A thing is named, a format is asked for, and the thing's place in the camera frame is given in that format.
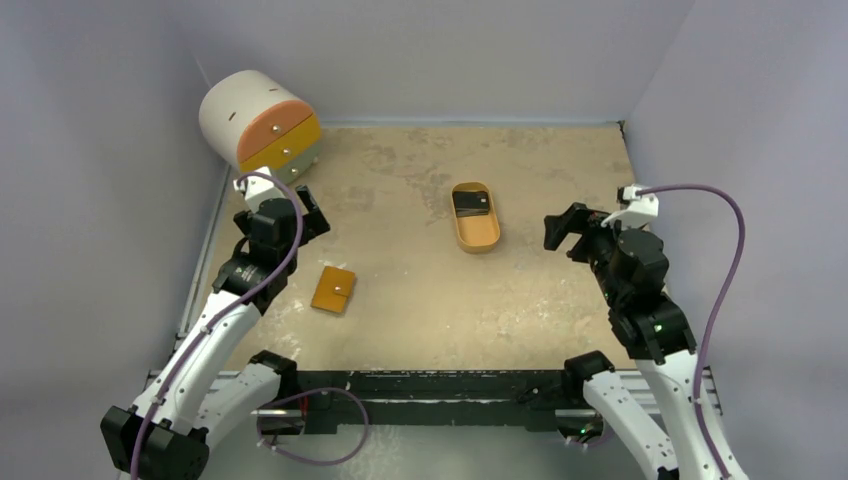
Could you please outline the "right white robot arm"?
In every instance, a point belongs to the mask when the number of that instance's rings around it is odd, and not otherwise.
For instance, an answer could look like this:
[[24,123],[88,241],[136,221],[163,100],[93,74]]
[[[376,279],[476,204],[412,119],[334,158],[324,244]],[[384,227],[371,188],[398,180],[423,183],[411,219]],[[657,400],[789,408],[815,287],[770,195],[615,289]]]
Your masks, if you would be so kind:
[[567,256],[590,267],[609,308],[612,331],[653,395],[662,421],[650,416],[600,351],[564,363],[561,392],[590,405],[647,479],[744,479],[703,384],[697,344],[683,310],[664,291],[669,261],[661,239],[608,225],[607,213],[573,203],[544,219],[543,246],[555,251],[578,237]]

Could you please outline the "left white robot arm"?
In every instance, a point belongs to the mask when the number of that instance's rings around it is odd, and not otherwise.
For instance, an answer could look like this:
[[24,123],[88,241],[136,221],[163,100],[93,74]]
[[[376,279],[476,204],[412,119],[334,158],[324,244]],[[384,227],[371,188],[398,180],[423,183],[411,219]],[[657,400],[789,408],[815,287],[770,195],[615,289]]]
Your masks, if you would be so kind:
[[301,402],[295,361],[262,350],[228,385],[210,389],[235,347],[297,269],[297,250],[330,225],[310,190],[239,183],[249,207],[195,325],[166,366],[126,409],[110,407],[100,430],[113,465],[133,479],[197,479],[221,438],[257,407]]

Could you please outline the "black credit card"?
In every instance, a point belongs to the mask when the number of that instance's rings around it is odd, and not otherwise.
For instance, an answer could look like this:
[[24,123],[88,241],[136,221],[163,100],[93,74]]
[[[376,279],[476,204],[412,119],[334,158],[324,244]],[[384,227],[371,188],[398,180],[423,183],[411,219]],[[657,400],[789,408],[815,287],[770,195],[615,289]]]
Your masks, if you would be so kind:
[[452,202],[457,218],[486,216],[491,210],[487,191],[453,191]]

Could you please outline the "orange oval tray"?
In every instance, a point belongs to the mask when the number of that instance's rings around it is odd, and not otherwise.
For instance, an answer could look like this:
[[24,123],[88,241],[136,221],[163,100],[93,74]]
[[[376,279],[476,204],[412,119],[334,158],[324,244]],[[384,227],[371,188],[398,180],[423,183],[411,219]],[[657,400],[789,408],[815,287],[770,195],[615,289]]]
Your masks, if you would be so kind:
[[[478,191],[489,193],[490,213],[486,216],[457,218],[452,202],[453,191]],[[469,254],[486,253],[494,249],[501,237],[493,194],[487,185],[481,182],[462,182],[455,185],[450,194],[452,212],[457,233],[457,242],[461,250]]]

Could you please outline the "white round mini drawer chest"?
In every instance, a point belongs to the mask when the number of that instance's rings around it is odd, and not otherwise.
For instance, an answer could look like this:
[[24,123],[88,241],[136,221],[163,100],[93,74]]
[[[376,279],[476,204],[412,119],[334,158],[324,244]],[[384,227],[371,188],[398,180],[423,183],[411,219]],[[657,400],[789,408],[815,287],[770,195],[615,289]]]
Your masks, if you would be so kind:
[[319,156],[322,128],[315,110],[257,70],[212,86],[198,122],[207,143],[239,174],[267,167],[289,184]]

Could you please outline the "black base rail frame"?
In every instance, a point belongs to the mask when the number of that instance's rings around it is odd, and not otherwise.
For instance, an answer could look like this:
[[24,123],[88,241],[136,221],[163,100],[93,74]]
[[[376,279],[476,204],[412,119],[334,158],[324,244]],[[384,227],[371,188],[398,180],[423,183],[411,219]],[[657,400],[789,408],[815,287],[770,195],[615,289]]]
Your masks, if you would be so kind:
[[185,437],[207,446],[256,408],[266,435],[293,435],[276,410],[304,421],[308,434],[334,434],[341,425],[522,427],[571,436],[600,431],[600,412],[583,386],[612,365],[597,352],[569,359],[561,370],[304,371],[263,350],[243,371],[221,375]]

